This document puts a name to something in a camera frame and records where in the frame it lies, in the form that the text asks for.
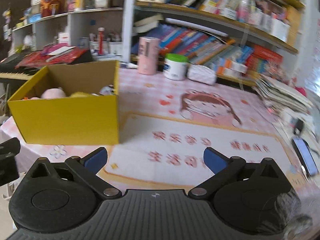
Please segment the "white rolled paper tube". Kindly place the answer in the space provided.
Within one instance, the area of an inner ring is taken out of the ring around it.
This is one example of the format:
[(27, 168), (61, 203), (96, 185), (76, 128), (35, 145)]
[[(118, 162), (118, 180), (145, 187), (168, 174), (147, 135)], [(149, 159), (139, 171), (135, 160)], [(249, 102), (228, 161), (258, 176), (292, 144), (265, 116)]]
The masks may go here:
[(228, 37), (228, 34), (222, 32), (222, 31), (218, 31), (218, 30), (215, 30), (215, 29), (212, 29), (212, 28), (209, 28), (209, 27), (205, 27), (205, 26), (202, 26), (202, 25), (199, 25), (199, 24), (195, 24), (195, 23), (190, 23), (190, 22), (187, 22), (187, 21), (176, 20), (176, 19), (173, 19), (173, 18), (166, 18), (165, 22), (170, 23), (170, 24), (180, 25), (180, 26), (183, 26), (183, 27), (189, 27), (189, 28), (197, 29), (197, 30), (204, 31), (204, 32), (207, 32), (207, 33), (211, 33), (211, 34), (214, 34), (214, 35), (218, 35), (218, 36), (221, 36), (221, 37)]

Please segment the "yellow tape roll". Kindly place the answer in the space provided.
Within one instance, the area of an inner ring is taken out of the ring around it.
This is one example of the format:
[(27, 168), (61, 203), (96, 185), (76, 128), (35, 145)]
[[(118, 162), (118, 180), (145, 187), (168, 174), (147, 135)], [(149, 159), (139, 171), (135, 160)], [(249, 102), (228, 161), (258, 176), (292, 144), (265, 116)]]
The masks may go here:
[(85, 92), (75, 92), (72, 93), (69, 97), (70, 98), (86, 98), (86, 97), (90, 97), (90, 96), (98, 96), (97, 94), (89, 94), (89, 93), (85, 93)]

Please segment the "smartphone with lit screen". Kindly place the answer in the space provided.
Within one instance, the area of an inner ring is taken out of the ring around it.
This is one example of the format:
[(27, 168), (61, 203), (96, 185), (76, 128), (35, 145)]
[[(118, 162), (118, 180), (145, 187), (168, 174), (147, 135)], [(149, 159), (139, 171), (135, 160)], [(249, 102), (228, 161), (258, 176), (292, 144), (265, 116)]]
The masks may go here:
[(306, 176), (316, 176), (319, 173), (319, 170), (313, 159), (308, 143), (300, 137), (293, 137), (291, 143), (301, 165), (304, 167)]

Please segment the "white pen holder cup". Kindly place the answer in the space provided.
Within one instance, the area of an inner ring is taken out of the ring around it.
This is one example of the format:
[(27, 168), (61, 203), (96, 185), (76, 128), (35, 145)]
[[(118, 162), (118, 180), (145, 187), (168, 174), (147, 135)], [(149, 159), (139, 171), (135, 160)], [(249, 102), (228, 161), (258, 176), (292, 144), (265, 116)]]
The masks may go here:
[(103, 41), (102, 44), (100, 44), (99, 41), (90, 41), (89, 45), (91, 52), (98, 55), (110, 54), (121, 56), (123, 54), (122, 42)]

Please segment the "large pink plush toy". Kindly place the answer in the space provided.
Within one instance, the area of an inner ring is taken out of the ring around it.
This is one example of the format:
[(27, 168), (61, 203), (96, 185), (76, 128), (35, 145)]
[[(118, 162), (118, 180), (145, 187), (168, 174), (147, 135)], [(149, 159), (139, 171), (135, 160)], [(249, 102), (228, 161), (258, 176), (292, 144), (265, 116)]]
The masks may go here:
[(62, 88), (51, 88), (44, 91), (41, 95), (42, 99), (60, 99), (65, 98), (66, 94)]

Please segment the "grey toy car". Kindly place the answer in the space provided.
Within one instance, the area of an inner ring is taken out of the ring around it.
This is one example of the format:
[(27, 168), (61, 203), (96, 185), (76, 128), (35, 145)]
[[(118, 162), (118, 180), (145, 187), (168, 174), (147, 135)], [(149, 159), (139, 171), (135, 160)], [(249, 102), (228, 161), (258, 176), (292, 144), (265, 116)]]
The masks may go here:
[(115, 94), (115, 89), (114, 89), (114, 85), (108, 85), (103, 87), (100, 92), (100, 95), (114, 95)]

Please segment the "stack of papers and magazines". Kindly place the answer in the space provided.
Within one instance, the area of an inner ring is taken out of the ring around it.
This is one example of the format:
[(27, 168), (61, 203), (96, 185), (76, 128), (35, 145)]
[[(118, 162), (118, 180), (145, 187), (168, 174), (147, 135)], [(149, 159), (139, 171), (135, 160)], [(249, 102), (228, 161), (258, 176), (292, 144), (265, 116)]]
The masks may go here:
[(289, 108), (295, 112), (309, 114), (313, 103), (296, 89), (271, 77), (261, 75), (255, 81), (253, 89), (257, 92), (266, 107), (277, 113)]

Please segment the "row of leaning books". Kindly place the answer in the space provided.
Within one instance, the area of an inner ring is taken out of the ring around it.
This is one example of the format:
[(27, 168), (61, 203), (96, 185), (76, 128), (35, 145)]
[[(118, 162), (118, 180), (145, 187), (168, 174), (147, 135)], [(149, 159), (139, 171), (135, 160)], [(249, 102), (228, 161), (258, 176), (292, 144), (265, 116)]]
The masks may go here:
[(245, 63), (254, 51), (247, 45), (237, 45), (228, 37), (172, 24), (161, 23), (140, 37), (159, 40), (157, 51), (160, 59), (191, 64), (207, 64), (219, 59)]

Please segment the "red tassel doll ornament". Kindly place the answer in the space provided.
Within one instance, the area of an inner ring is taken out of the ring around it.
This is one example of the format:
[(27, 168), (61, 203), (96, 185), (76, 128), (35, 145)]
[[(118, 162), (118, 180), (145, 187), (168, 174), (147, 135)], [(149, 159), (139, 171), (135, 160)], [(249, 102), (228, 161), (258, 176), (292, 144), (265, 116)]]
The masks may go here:
[(98, 28), (98, 54), (103, 55), (104, 49), (103, 49), (103, 42), (104, 42), (104, 27)]

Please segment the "white jar green lid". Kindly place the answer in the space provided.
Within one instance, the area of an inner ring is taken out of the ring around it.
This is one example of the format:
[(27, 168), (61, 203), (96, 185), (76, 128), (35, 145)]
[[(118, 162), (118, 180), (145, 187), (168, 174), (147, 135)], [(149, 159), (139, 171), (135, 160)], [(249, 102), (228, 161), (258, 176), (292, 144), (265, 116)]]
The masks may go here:
[(163, 74), (167, 79), (182, 81), (185, 79), (189, 66), (186, 56), (168, 53), (165, 56)]

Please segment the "yellow cardboard box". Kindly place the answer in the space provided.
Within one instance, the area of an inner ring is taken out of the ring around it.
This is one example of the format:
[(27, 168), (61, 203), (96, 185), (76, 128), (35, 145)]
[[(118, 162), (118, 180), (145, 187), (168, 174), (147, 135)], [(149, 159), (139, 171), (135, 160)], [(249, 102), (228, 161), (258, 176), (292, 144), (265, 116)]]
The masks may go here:
[[(119, 143), (119, 62), (45, 66), (8, 100), (13, 119), (28, 144), (115, 145)], [(114, 95), (100, 90), (114, 85)], [(62, 88), (65, 98), (42, 99), (47, 89)], [(70, 98), (75, 92), (97, 94)]]

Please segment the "black electronic keyboard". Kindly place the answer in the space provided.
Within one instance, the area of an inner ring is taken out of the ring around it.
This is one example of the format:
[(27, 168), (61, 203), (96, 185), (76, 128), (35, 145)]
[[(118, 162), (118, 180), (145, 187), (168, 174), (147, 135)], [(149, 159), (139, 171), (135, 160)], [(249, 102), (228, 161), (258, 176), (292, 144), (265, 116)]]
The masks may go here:
[(78, 47), (59, 55), (43, 55), (41, 51), (14, 54), (1, 62), (1, 79), (28, 81), (41, 68), (54, 64), (79, 64), (93, 61), (88, 49)]

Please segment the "pink cylindrical humidifier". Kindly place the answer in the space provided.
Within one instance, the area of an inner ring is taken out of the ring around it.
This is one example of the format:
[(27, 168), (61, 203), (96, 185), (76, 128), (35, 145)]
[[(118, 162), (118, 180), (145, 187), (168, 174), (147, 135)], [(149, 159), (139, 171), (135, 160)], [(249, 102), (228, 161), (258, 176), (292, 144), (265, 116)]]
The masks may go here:
[(155, 75), (157, 72), (160, 39), (140, 37), (138, 47), (138, 72), (143, 75)]

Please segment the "orange blue white box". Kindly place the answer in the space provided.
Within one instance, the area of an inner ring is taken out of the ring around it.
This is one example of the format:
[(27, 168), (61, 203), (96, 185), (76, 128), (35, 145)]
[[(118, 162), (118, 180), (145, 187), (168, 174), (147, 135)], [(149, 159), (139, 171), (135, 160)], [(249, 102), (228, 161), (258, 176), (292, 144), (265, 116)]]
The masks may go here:
[(215, 63), (215, 71), (220, 75), (241, 78), (247, 73), (247, 66), (230, 59), (220, 58)]

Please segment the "pink cartoon table mat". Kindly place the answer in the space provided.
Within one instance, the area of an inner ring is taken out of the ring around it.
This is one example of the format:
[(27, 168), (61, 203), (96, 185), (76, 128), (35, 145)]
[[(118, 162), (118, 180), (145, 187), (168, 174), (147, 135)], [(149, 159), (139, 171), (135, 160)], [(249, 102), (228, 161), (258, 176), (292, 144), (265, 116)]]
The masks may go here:
[(131, 69), (119, 69), (118, 82), (119, 143), (115, 145), (28, 144), (11, 114), (1, 126), (1, 135), (20, 140), (19, 169), (28, 170), (39, 157), (63, 162), (103, 146), (108, 161), (99, 177), (121, 190), (189, 190), (212, 175), (203, 161), (205, 148), (212, 147), (250, 163), (273, 158), (296, 190), (316, 189), (302, 172), (287, 126), (277, 122), (256, 95), (223, 85), (172, 81), (162, 74), (141, 75)]

